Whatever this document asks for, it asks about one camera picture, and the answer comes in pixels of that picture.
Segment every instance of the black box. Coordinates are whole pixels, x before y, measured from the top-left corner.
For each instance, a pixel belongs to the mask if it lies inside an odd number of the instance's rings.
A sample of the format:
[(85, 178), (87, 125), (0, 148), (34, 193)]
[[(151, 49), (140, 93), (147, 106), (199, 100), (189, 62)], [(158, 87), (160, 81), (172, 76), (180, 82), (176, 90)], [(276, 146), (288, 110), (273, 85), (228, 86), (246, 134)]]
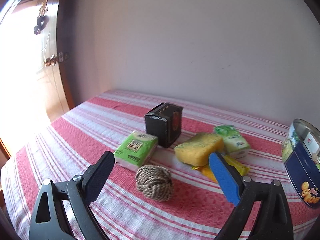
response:
[(181, 133), (182, 107), (161, 103), (151, 109), (144, 118), (148, 134), (158, 137), (159, 145), (168, 148)]

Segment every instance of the white wall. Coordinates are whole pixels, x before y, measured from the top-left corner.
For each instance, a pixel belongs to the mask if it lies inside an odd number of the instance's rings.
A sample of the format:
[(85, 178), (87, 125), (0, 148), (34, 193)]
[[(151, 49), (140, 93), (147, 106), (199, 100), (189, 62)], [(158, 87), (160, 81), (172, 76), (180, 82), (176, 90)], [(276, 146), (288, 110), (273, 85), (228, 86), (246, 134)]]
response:
[(110, 88), (320, 128), (320, 26), (303, 0), (79, 0), (80, 103)]

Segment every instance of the blue gripper pad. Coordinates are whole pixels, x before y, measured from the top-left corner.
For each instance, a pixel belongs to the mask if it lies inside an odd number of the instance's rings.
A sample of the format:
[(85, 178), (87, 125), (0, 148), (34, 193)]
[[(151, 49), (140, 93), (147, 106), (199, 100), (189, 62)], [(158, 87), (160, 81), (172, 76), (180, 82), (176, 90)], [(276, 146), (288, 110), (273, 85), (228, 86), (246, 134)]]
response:
[(225, 164), (219, 158), (217, 153), (210, 154), (209, 166), (211, 171), (216, 177), (224, 195), (226, 196), (226, 199), (237, 206), (242, 193), (240, 192), (240, 188), (236, 182), (236, 179), (231, 175)]

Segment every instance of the yellow packet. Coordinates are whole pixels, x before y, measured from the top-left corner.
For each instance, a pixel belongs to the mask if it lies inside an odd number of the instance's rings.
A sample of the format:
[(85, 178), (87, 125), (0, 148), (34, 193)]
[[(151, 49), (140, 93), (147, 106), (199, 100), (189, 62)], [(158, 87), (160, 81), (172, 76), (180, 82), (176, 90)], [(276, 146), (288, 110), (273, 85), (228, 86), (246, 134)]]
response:
[[(223, 155), (223, 158), (226, 160), (226, 162), (229, 165), (234, 166), (236, 168), (236, 170), (240, 173), (241, 176), (246, 175), (250, 170), (249, 167), (246, 167), (246, 166), (242, 165), (240, 162), (238, 162), (237, 160), (231, 158), (228, 155)], [(205, 166), (201, 166), (201, 167), (192, 166), (191, 169), (201, 172), (204, 176), (206, 176), (209, 179), (213, 180), (215, 183), (218, 183), (217, 180), (216, 180), (216, 177), (214, 176), (213, 172), (211, 171), (211, 169), (209, 167), (209, 164), (207, 164)]]

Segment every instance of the tablecloth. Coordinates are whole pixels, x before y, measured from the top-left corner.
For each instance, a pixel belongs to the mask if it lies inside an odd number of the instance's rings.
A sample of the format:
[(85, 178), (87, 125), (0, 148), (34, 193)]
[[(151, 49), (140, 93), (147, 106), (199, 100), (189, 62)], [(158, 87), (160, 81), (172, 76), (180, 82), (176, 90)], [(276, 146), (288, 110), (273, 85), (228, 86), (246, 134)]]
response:
[[(233, 205), (218, 184), (179, 162), (173, 147), (216, 125), (234, 125), (252, 147), (239, 159), (259, 182), (281, 181), (291, 211), (295, 239), (313, 225), (318, 210), (308, 208), (292, 187), (281, 161), (280, 144), (288, 127), (261, 118), (173, 98), (122, 90), (102, 93), (75, 107), (32, 138), (1, 170), (12, 224), (28, 239), (33, 206), (42, 181), (70, 180), (106, 151), (114, 152), (133, 131), (145, 132), (144, 114), (161, 102), (183, 106), (182, 133), (168, 149), (158, 147), (151, 164), (170, 170), (174, 194), (167, 202), (145, 198), (135, 188), (134, 172), (115, 165), (90, 207), (110, 239), (213, 239)], [(65, 208), (76, 238), (83, 239), (69, 202)], [(255, 203), (240, 239), (246, 239), (259, 209)]]

